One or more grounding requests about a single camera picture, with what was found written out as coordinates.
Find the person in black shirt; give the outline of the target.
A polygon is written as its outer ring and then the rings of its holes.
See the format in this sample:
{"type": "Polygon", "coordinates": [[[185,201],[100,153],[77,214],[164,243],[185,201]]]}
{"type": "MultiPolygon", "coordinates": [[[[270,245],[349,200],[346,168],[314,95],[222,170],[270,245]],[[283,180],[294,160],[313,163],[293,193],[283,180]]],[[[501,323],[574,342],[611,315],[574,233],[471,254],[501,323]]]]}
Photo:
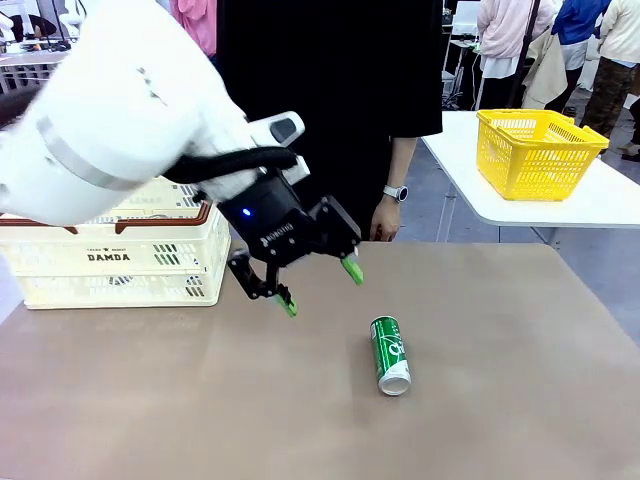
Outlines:
{"type": "Polygon", "coordinates": [[[442,130],[442,0],[217,0],[216,64],[250,120],[285,111],[310,169],[369,240],[394,138],[442,130]]]}

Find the person in pink hoodie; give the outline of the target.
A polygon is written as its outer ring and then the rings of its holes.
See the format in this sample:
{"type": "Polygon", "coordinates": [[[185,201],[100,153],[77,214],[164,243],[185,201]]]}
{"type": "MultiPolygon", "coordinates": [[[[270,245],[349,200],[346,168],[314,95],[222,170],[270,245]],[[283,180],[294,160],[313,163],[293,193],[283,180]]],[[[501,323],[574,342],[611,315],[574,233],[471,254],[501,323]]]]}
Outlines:
{"type": "Polygon", "coordinates": [[[503,109],[524,62],[520,61],[525,35],[540,36],[555,20],[554,0],[481,0],[477,16],[480,39],[481,88],[479,109],[503,109]]]}

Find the person's left hand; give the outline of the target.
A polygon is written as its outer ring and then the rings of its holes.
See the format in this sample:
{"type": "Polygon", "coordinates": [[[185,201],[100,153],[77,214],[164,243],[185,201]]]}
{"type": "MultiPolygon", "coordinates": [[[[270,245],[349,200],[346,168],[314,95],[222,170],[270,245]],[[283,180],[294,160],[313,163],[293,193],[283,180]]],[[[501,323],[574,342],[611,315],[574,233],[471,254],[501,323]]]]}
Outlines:
{"type": "Polygon", "coordinates": [[[397,235],[400,225],[400,204],[391,197],[384,196],[373,213],[369,240],[391,242],[397,235]]]}

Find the person in blue jacket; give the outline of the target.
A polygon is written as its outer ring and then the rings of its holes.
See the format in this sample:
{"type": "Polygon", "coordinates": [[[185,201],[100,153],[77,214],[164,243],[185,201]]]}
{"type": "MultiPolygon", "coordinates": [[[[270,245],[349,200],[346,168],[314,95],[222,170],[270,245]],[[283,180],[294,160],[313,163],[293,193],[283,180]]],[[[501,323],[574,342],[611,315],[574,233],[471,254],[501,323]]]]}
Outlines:
{"type": "Polygon", "coordinates": [[[567,87],[547,110],[562,113],[581,76],[589,39],[599,36],[597,19],[603,15],[611,0],[564,0],[551,33],[557,35],[561,46],[567,87]]]}

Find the person in cream jacket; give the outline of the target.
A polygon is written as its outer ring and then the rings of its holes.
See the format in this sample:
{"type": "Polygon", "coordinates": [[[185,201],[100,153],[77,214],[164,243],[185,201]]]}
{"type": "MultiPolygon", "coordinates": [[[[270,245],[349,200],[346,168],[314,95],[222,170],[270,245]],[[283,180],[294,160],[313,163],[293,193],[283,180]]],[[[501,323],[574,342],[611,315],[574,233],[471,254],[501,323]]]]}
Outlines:
{"type": "Polygon", "coordinates": [[[580,126],[609,139],[640,68],[640,0],[611,0],[599,26],[598,53],[580,126]]]}

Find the person's left forearm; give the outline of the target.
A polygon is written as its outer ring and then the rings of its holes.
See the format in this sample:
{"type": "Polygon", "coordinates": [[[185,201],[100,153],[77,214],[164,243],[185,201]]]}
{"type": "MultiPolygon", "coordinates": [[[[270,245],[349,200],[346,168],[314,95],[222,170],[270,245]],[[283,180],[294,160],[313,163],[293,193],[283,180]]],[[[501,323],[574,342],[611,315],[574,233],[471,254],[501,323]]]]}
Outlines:
{"type": "Polygon", "coordinates": [[[416,138],[394,138],[391,142],[391,161],[387,185],[399,188],[405,185],[417,145],[416,138]]]}

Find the yellow plastic shopping basket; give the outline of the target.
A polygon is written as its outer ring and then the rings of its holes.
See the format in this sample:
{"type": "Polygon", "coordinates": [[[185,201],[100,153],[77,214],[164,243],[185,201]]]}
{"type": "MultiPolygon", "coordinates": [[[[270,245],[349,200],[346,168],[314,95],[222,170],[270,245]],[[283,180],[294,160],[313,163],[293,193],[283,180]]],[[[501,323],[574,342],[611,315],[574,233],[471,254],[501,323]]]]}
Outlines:
{"type": "Polygon", "coordinates": [[[551,110],[476,112],[476,165],[505,200],[564,201],[609,139],[551,110]]]}

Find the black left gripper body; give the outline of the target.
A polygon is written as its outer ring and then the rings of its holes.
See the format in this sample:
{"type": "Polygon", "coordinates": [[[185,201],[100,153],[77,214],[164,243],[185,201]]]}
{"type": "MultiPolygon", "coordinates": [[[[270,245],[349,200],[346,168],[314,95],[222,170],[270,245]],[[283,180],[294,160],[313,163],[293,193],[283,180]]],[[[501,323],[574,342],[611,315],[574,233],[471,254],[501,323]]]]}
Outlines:
{"type": "Polygon", "coordinates": [[[218,210],[246,243],[251,257],[268,265],[287,266],[312,252],[308,239],[311,218],[292,186],[277,169],[218,210]]]}

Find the person in pink top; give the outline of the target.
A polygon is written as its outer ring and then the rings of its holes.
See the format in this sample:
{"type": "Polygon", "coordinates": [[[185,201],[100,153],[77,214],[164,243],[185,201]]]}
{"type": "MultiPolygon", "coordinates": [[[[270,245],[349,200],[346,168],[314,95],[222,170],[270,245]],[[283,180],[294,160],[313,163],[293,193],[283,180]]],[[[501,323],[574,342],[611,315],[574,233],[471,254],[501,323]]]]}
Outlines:
{"type": "Polygon", "coordinates": [[[217,0],[170,0],[173,17],[200,49],[212,57],[217,44],[217,0]]]}

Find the green soda can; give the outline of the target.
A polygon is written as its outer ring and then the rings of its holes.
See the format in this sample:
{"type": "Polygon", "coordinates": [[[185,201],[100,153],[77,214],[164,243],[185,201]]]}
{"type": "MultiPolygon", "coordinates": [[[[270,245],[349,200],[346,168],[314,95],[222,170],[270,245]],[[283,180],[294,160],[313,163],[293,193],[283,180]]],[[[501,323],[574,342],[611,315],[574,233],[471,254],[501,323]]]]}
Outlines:
{"type": "Polygon", "coordinates": [[[398,321],[379,316],[371,322],[370,335],[379,390],[388,396],[404,394],[412,379],[398,321]]]}

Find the beige coat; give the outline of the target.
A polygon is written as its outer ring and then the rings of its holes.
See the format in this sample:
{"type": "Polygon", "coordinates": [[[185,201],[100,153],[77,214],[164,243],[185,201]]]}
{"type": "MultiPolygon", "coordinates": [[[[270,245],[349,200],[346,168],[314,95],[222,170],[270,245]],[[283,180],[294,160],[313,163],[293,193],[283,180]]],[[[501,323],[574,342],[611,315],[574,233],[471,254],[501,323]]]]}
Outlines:
{"type": "Polygon", "coordinates": [[[544,109],[567,87],[564,57],[557,35],[546,30],[528,47],[527,60],[532,60],[523,80],[523,109],[544,109]]]}

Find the white table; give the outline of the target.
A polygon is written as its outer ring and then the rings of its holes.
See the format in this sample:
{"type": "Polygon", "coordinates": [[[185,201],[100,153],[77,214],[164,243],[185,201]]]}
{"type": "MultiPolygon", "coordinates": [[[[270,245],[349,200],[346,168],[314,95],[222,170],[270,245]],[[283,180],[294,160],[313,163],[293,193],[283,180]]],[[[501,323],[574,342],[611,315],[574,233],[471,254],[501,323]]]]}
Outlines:
{"type": "Polygon", "coordinates": [[[450,183],[483,222],[502,227],[640,229],[640,185],[597,159],[560,202],[503,199],[476,166],[474,112],[445,112],[443,132],[423,141],[450,183]]]}

